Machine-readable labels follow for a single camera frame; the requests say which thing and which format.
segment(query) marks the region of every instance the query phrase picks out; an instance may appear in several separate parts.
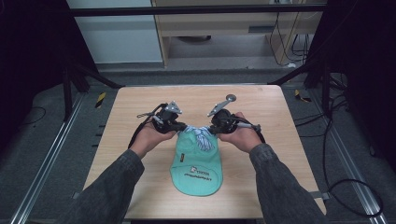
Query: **finger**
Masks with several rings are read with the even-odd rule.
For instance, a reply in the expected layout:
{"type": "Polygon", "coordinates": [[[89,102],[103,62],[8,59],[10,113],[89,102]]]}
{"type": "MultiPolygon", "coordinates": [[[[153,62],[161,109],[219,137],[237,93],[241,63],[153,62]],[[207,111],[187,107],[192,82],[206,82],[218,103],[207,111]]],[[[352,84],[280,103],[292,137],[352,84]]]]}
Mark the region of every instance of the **finger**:
{"type": "Polygon", "coordinates": [[[239,118],[245,118],[244,114],[242,114],[242,112],[236,112],[235,115],[239,118]]]}

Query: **black metal pole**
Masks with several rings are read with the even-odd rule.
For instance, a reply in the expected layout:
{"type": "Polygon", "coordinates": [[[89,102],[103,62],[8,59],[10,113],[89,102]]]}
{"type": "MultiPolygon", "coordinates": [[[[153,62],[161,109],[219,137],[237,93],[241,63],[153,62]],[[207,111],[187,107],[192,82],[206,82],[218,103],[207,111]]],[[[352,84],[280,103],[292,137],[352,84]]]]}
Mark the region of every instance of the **black metal pole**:
{"type": "Polygon", "coordinates": [[[72,8],[70,10],[49,10],[50,14],[72,17],[96,16],[138,16],[172,14],[214,14],[214,13],[257,13],[257,12],[315,12],[325,11],[327,4],[287,4],[287,5],[234,5],[234,6],[194,6],[194,7],[113,7],[113,8],[72,8]]]}

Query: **gray carpet floor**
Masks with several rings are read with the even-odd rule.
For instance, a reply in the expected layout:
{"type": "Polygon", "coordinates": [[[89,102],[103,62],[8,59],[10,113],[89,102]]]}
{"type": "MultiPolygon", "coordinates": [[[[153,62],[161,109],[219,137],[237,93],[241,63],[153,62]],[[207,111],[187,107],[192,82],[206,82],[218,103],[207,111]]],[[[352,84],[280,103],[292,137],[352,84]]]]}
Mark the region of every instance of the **gray carpet floor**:
{"type": "MultiPolygon", "coordinates": [[[[175,43],[185,48],[183,41],[175,43]]],[[[197,57],[190,52],[189,58],[197,57]]],[[[176,69],[174,64],[170,64],[167,69],[136,70],[133,72],[104,72],[105,77],[124,85],[210,85],[210,84],[262,84],[273,81],[286,75],[290,68],[255,66],[257,55],[251,57],[247,54],[245,64],[250,64],[248,68],[235,66],[227,69],[225,66],[207,67],[203,69],[192,69],[196,60],[192,60],[190,69],[186,64],[182,64],[180,69],[176,69]]],[[[182,58],[179,52],[171,53],[173,62],[177,57],[182,58]]],[[[238,60],[237,57],[227,60],[238,60]]],[[[52,220],[59,216],[62,211],[73,201],[75,192],[80,192],[83,188],[85,178],[88,175],[95,154],[97,145],[100,142],[101,133],[117,90],[110,89],[103,84],[89,79],[91,89],[84,94],[83,103],[78,113],[64,146],[48,176],[46,184],[39,194],[35,206],[29,216],[31,220],[48,219],[52,220]],[[96,100],[101,92],[106,92],[106,98],[101,108],[95,108],[96,100]]],[[[299,124],[307,116],[319,113],[317,105],[312,102],[297,100],[294,90],[299,89],[303,97],[314,98],[314,94],[320,88],[305,90],[298,81],[286,84],[282,90],[287,100],[290,112],[296,124],[299,124]]],[[[340,94],[340,91],[333,90],[332,96],[340,94]]],[[[56,86],[50,90],[39,93],[34,100],[34,108],[26,117],[25,123],[20,127],[20,131],[14,136],[9,148],[10,153],[1,159],[0,166],[0,220],[7,223],[12,217],[16,208],[21,203],[24,194],[30,187],[35,174],[40,168],[41,162],[45,159],[50,149],[52,141],[63,124],[64,103],[62,86],[56,86]]],[[[393,191],[396,190],[396,174],[391,171],[388,163],[378,157],[372,157],[369,153],[369,144],[362,134],[359,125],[353,116],[348,112],[347,105],[344,105],[333,112],[333,127],[339,132],[351,158],[356,162],[366,182],[373,186],[384,201],[384,216],[388,223],[396,223],[396,197],[393,191]]],[[[304,146],[308,161],[311,165],[319,189],[327,191],[322,169],[322,142],[323,136],[312,137],[324,133],[326,129],[323,119],[318,119],[309,124],[297,128],[304,146]]],[[[326,144],[326,171],[329,182],[334,183],[342,178],[347,178],[345,167],[341,162],[334,148],[334,141],[328,137],[326,144]]],[[[363,212],[361,201],[351,184],[338,187],[335,193],[348,205],[363,212]]],[[[332,223],[372,223],[369,218],[359,217],[346,210],[342,205],[330,199],[326,201],[327,217],[332,223]]]]}

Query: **table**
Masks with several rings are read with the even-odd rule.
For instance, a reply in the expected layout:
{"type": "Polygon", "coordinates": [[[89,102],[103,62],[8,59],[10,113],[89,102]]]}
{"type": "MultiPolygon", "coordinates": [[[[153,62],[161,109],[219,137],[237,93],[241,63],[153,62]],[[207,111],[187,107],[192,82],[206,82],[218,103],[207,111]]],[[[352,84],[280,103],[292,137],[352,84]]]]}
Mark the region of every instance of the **table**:
{"type": "MultiPolygon", "coordinates": [[[[265,140],[291,169],[308,191],[318,191],[304,154],[283,92],[278,86],[156,86],[119,90],[97,149],[85,188],[128,146],[135,128],[144,120],[136,116],[152,111],[161,103],[175,100],[183,111],[178,121],[202,127],[210,125],[206,115],[229,93],[235,102],[226,108],[242,111],[246,118],[260,123],[265,140]]],[[[162,142],[143,158],[145,173],[137,183],[126,219],[179,218],[262,218],[257,197],[255,171],[248,154],[219,140],[223,183],[218,192],[194,197],[179,192],[172,183],[169,168],[175,155],[177,137],[162,142]]],[[[317,203],[326,212],[322,200],[317,203]]]]}

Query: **person's right hand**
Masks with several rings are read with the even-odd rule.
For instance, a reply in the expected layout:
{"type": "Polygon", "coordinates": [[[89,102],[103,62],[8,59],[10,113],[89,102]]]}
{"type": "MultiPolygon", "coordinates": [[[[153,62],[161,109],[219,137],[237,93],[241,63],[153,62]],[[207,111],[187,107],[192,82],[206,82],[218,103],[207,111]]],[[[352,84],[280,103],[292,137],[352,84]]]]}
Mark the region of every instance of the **person's right hand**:
{"type": "MultiPolygon", "coordinates": [[[[237,117],[245,118],[242,112],[235,114],[237,117]]],[[[239,148],[239,150],[249,153],[251,149],[262,143],[260,137],[253,129],[238,127],[233,133],[219,133],[218,138],[223,142],[228,142],[239,148]]]]}

